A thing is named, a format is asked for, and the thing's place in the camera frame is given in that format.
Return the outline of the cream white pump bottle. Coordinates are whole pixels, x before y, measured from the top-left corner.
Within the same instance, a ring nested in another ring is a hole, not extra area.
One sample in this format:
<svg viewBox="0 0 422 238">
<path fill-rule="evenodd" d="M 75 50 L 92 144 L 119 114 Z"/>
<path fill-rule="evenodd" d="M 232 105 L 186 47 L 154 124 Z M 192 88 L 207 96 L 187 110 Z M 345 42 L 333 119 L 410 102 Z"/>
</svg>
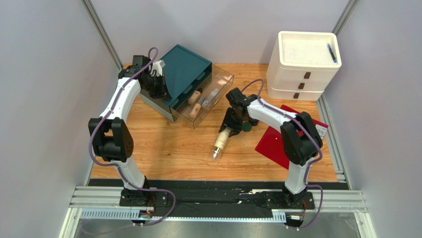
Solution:
<svg viewBox="0 0 422 238">
<path fill-rule="evenodd" d="M 220 157 L 223 149 L 225 148 L 225 145 L 226 145 L 226 142 L 227 142 L 227 140 L 230 136 L 230 133 L 231 133 L 231 130 L 228 129 L 228 128 L 224 129 L 223 131 L 221 131 L 219 133 L 219 135 L 218 135 L 218 137 L 217 137 L 217 139 L 214 143 L 213 151 L 212 151 L 212 154 L 211 154 L 211 157 L 213 159 L 217 160 Z"/>
</svg>

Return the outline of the clear glass foundation bottle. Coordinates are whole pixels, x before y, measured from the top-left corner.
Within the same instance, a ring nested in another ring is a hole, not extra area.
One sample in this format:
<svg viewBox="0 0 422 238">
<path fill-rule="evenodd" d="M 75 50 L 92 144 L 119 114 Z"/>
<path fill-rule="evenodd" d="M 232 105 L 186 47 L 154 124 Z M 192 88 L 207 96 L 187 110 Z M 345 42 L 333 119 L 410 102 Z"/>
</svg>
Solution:
<svg viewBox="0 0 422 238">
<path fill-rule="evenodd" d="M 206 109 L 209 104 L 211 103 L 212 99 L 218 94 L 219 89 L 218 88 L 214 88 L 213 90 L 210 91 L 210 93 L 205 97 L 203 103 L 202 103 L 202 108 Z"/>
</svg>

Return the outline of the beige foundation bottle black cap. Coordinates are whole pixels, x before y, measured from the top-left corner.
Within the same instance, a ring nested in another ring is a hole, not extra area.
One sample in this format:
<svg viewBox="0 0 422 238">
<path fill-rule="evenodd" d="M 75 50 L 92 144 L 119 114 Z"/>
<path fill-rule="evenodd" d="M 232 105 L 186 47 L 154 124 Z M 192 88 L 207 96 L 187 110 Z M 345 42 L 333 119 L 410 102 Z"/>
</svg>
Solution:
<svg viewBox="0 0 422 238">
<path fill-rule="evenodd" d="M 193 92 L 193 94 L 190 96 L 190 98 L 188 99 L 188 104 L 189 105 L 194 105 L 196 104 L 196 102 L 198 101 L 198 99 L 200 98 L 201 94 L 203 92 L 203 88 L 199 88 L 197 90 L 195 90 Z"/>
</svg>

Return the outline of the beige tube grey cap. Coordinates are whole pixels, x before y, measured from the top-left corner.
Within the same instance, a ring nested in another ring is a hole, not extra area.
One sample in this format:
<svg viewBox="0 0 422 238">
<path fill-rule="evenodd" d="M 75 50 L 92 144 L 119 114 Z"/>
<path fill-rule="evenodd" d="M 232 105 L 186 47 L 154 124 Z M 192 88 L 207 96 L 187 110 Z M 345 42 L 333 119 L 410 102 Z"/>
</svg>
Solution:
<svg viewBox="0 0 422 238">
<path fill-rule="evenodd" d="M 198 101 L 196 102 L 196 104 L 194 104 L 191 112 L 189 113 L 190 118 L 195 118 L 198 115 L 199 111 L 202 108 L 202 103 L 204 99 L 205 99 L 204 97 L 200 97 Z"/>
</svg>

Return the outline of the clear drawer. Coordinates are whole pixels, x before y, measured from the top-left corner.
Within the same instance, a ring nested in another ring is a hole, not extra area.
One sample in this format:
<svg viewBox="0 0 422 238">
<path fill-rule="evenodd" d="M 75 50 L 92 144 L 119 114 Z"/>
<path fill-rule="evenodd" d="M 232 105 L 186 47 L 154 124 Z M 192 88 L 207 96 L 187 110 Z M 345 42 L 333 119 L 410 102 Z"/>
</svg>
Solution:
<svg viewBox="0 0 422 238">
<path fill-rule="evenodd" d="M 189 91 L 181 95 L 177 104 L 171 108 L 175 120 L 196 128 L 234 82 L 234 75 L 212 65 L 190 85 Z"/>
</svg>

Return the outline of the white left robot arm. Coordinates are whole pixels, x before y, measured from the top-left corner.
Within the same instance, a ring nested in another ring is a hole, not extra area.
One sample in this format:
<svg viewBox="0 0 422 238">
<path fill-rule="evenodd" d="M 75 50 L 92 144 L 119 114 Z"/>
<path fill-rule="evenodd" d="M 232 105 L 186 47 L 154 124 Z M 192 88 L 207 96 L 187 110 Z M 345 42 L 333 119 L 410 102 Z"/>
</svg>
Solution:
<svg viewBox="0 0 422 238">
<path fill-rule="evenodd" d="M 164 74 L 158 70 L 122 76 L 106 109 L 88 122 L 90 133 L 89 155 L 94 164 L 113 167 L 123 180 L 124 195 L 147 199 L 154 190 L 138 169 L 134 159 L 134 140 L 126 125 L 129 111 L 142 90 L 154 96 L 168 96 Z"/>
</svg>

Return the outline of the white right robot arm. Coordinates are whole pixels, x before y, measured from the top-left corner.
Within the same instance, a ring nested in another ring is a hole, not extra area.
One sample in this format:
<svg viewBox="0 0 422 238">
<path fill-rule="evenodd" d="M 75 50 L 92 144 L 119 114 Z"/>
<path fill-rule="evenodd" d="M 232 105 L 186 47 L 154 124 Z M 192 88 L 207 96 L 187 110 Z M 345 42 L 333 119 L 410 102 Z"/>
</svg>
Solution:
<svg viewBox="0 0 422 238">
<path fill-rule="evenodd" d="M 306 112 L 286 112 L 255 94 L 245 96 L 239 88 L 229 91 L 226 98 L 230 107 L 219 131 L 228 131 L 228 135 L 232 137 L 245 131 L 248 122 L 252 126 L 263 122 L 279 132 L 284 154 L 289 160 L 283 192 L 291 200 L 303 197 L 308 188 L 311 164 L 322 158 L 323 142 L 312 117 Z"/>
</svg>

